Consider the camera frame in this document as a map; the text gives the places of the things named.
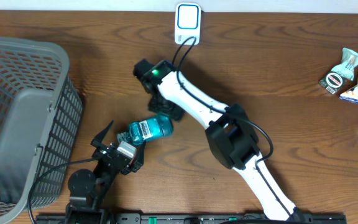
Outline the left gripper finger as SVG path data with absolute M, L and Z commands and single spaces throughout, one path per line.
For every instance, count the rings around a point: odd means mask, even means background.
M 108 131 L 111 129 L 113 124 L 113 120 L 100 132 L 98 133 L 93 140 L 91 141 L 91 145 L 95 148 L 107 148 L 107 145 L 103 144 L 103 139 L 107 135 Z
M 135 158 L 131 163 L 131 171 L 137 172 L 144 165 L 144 151 L 146 143 L 144 142 L 137 150 Z

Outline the blue mouthwash bottle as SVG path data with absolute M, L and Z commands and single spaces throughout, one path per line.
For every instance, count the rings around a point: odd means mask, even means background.
M 156 115 L 143 121 L 136 121 L 128 126 L 128 130 L 117 134 L 119 143 L 127 142 L 134 146 L 141 146 L 145 142 L 171 136 L 173 125 L 169 117 Z

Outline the green square packet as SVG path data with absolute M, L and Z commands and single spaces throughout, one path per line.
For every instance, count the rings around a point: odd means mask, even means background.
M 333 95 L 342 88 L 345 82 L 346 79 L 339 74 L 335 72 L 329 72 L 319 81 L 319 85 Z

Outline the green wet wipes pack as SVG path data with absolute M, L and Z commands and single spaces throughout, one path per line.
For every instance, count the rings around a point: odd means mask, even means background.
M 358 53 L 348 49 L 342 49 L 342 59 L 339 65 L 334 66 L 331 71 L 345 79 L 354 80 L 354 68 L 358 66 Z

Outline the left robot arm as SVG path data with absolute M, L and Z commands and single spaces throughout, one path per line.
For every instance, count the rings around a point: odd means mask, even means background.
M 94 170 L 80 169 L 68 180 L 70 199 L 62 221 L 64 224 L 115 223 L 110 209 L 102 207 L 104 198 L 119 174 L 137 172 L 144 164 L 145 144 L 139 147 L 125 141 L 103 144 L 111 126 L 112 123 L 109 123 L 91 141 L 96 148 L 92 158 L 98 162 Z

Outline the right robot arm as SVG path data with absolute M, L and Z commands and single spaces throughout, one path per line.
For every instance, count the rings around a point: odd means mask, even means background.
M 146 59 L 134 66 L 134 76 L 152 96 L 149 110 L 179 121 L 185 113 L 204 128 L 213 156 L 236 171 L 247 183 L 270 220 L 302 222 L 297 206 L 270 174 L 259 147 L 257 133 L 266 133 L 249 121 L 244 109 L 216 101 L 190 83 L 171 62 L 154 65 Z

